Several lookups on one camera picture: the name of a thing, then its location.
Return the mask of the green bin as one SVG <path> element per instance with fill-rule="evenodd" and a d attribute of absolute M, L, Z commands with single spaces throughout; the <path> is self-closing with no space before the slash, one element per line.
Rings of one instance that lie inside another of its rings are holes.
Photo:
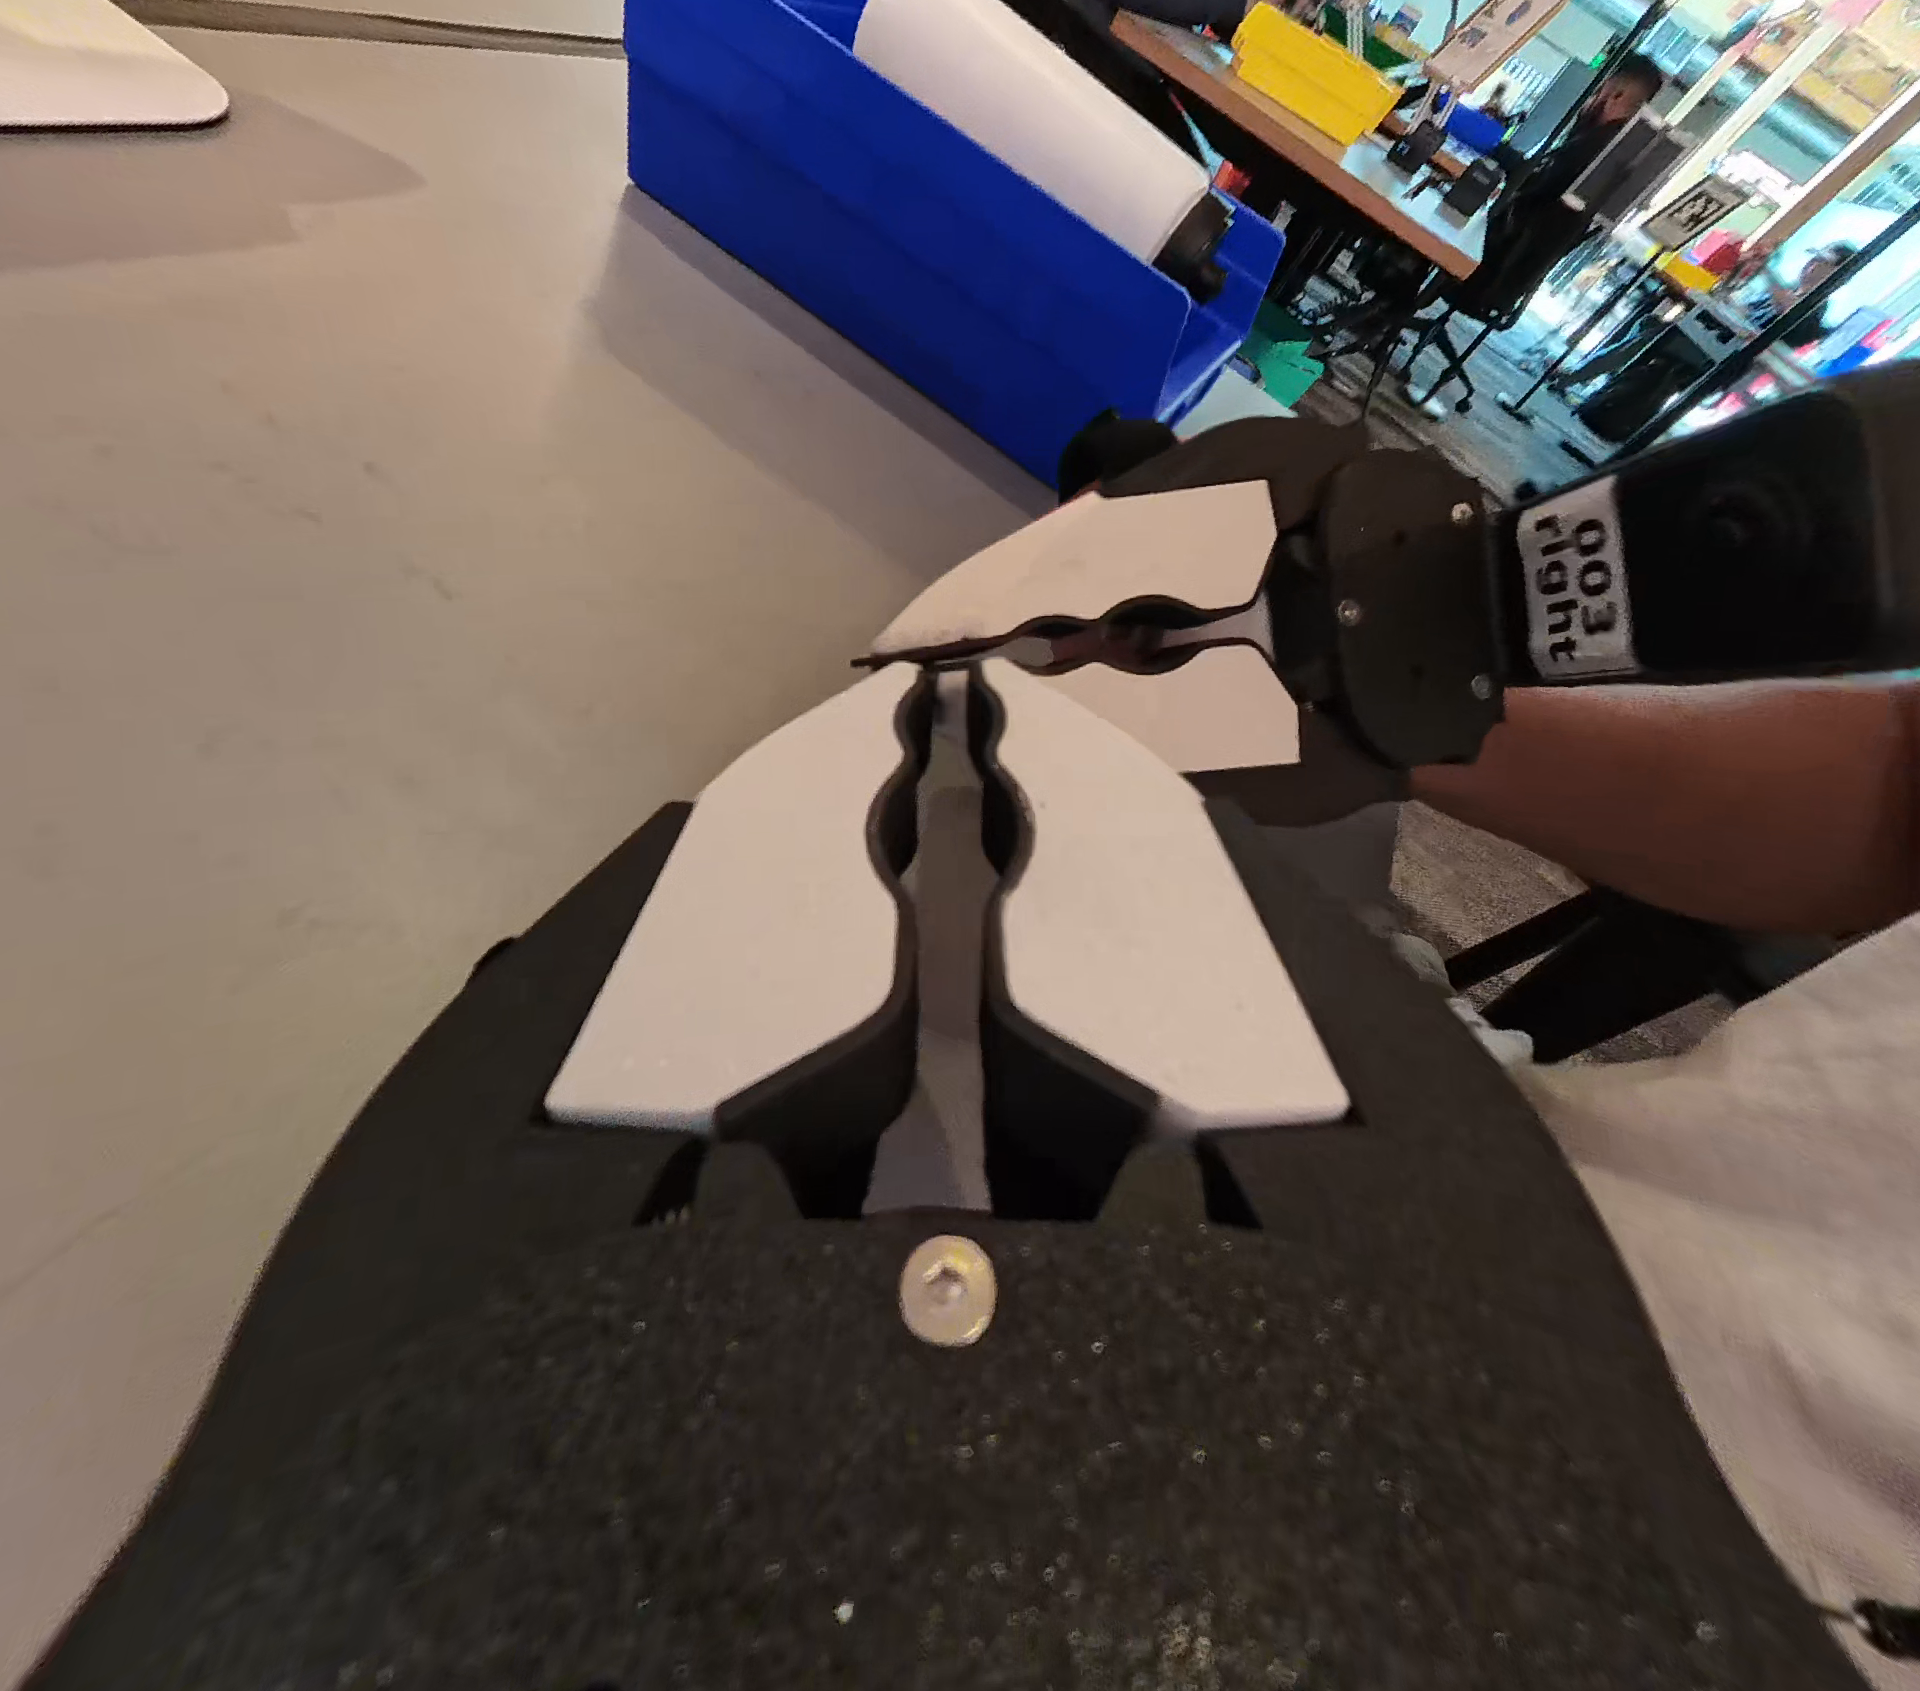
<path fill-rule="evenodd" d="M 1277 408 L 1296 408 L 1326 374 L 1314 354 L 1314 328 L 1265 298 L 1238 354 L 1247 376 Z"/>

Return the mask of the wooden far table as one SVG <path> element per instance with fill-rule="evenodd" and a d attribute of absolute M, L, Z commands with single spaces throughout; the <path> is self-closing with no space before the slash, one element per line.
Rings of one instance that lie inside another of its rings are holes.
<path fill-rule="evenodd" d="M 1373 138 L 1349 146 L 1316 132 L 1274 100 L 1247 88 L 1228 54 L 1182 26 L 1118 12 L 1111 36 L 1143 64 L 1187 94 L 1204 112 L 1236 126 L 1319 194 L 1319 208 L 1341 208 L 1455 280 L 1469 278 L 1483 254 L 1486 216 L 1460 218 L 1446 210 L 1436 186 L 1415 190 L 1418 178 L 1387 164 Z"/>

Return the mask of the white device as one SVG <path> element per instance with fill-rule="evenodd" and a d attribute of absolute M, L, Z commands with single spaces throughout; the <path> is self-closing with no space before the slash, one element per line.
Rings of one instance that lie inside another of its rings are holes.
<path fill-rule="evenodd" d="M 865 0 L 851 52 L 1198 304 L 1219 294 L 1209 172 L 999 0 Z"/>

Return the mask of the blue plastic bin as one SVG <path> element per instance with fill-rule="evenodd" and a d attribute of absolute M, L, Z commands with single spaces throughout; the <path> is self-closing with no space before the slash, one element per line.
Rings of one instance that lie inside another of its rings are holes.
<path fill-rule="evenodd" d="M 867 0 L 626 0 L 636 190 L 1053 484 L 1100 412 L 1177 424 L 1281 260 L 1228 206 L 1209 302 L 886 82 Z"/>

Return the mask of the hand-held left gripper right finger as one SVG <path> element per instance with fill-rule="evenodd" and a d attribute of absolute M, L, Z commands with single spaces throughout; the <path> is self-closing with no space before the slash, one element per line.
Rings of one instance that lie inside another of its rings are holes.
<path fill-rule="evenodd" d="M 1201 795 L 1057 681 L 972 669 L 1014 809 L 997 947 L 1016 1021 L 1176 1131 L 1318 1127 L 1349 1093 Z"/>

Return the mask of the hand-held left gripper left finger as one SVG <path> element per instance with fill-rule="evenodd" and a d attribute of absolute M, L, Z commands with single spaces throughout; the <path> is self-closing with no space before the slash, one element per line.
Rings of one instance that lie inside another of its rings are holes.
<path fill-rule="evenodd" d="M 693 799 L 543 1099 L 565 1125 L 720 1133 L 817 1053 L 904 1027 L 932 683 L 887 665 Z"/>

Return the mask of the person's right forearm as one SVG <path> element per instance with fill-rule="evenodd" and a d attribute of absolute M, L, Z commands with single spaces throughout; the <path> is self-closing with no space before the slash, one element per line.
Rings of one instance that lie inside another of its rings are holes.
<path fill-rule="evenodd" d="M 1652 907 L 1861 935 L 1918 905 L 1918 685 L 1514 689 L 1473 761 L 1407 795 Z"/>

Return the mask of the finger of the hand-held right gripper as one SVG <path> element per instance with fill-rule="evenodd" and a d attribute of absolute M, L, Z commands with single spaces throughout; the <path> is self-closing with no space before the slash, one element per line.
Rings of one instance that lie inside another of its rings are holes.
<path fill-rule="evenodd" d="M 1161 653 L 1138 633 L 1024 633 L 993 655 L 1185 775 L 1292 769 L 1304 757 L 1300 707 L 1253 643 Z"/>
<path fill-rule="evenodd" d="M 1070 629 L 1166 607 L 1214 619 L 1245 609 L 1279 542 L 1263 480 L 1106 498 L 1085 494 L 961 560 L 870 647 L 874 659 L 944 659 L 1036 625 Z"/>

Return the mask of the yellow bin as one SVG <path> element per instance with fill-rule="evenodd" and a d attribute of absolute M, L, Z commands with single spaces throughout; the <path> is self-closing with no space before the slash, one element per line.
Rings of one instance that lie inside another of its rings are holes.
<path fill-rule="evenodd" d="M 1271 0 L 1255 2 L 1228 46 L 1229 70 L 1247 92 L 1346 150 L 1397 106 L 1403 84 L 1378 72 Z"/>

